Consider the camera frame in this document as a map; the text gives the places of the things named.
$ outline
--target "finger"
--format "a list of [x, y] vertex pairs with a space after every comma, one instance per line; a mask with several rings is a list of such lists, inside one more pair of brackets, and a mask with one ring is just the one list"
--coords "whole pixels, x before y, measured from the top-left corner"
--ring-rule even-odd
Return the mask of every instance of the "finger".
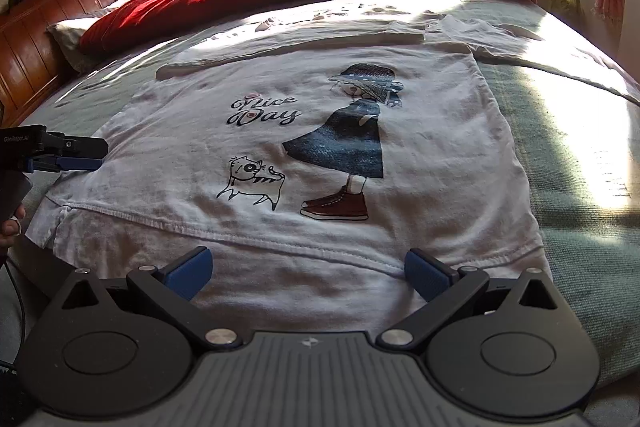
[[16, 223], [13, 219], [9, 221], [5, 221], [2, 224], [2, 235], [15, 235], [20, 230], [18, 227], [18, 223]]
[[13, 237], [4, 237], [4, 235], [0, 235], [0, 248], [8, 248], [14, 245]]
[[20, 206], [18, 207], [18, 210], [15, 211], [15, 217], [17, 217], [18, 219], [24, 219], [24, 216], [27, 214], [27, 212], [24, 209], [24, 205], [20, 204]]

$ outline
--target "red sneaker graphic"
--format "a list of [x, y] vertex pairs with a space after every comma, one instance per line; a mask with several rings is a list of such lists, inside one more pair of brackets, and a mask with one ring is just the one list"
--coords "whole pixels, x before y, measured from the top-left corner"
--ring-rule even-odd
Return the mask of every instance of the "red sneaker graphic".
[[302, 208], [305, 208], [306, 206], [321, 206], [323, 204], [333, 203], [334, 201], [339, 200], [346, 191], [347, 187], [346, 185], [343, 185], [338, 192], [331, 194], [331, 196], [325, 196], [324, 198], [318, 198], [317, 200], [303, 201]]
[[300, 210], [300, 214], [312, 219], [328, 221], [330, 219], [342, 219], [345, 221], [364, 221], [369, 219], [364, 194], [350, 194], [346, 190], [337, 200], [315, 206], [306, 206]]

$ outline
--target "wooden headboard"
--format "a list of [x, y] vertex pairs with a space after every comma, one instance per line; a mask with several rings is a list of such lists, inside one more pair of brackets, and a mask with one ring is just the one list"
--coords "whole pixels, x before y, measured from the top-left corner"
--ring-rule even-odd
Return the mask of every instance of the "wooden headboard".
[[0, 15], [0, 127], [18, 125], [75, 71], [48, 25], [104, 8], [116, 0], [24, 0]]

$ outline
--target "person's hand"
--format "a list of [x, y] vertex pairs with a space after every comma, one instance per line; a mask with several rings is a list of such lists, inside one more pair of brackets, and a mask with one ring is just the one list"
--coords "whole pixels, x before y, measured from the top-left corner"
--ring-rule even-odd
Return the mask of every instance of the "person's hand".
[[[24, 218], [24, 205], [21, 204], [18, 210], [15, 211], [15, 217], [18, 219]], [[20, 233], [20, 224], [14, 219], [8, 219], [2, 223], [0, 228], [0, 248], [8, 248], [14, 245], [14, 236]]]

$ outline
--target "white t-shirt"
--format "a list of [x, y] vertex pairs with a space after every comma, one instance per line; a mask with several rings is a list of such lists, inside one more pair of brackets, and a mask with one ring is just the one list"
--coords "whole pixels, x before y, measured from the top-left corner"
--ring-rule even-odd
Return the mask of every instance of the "white t-shirt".
[[[463, 23], [452, 37], [444, 19], [216, 44], [214, 67], [150, 81], [98, 131], [103, 166], [63, 175], [28, 236], [100, 277], [206, 245], [196, 302], [243, 333], [379, 332], [424, 304], [403, 277], [414, 247], [549, 273], [510, 128]], [[520, 39], [494, 29], [494, 46]]]

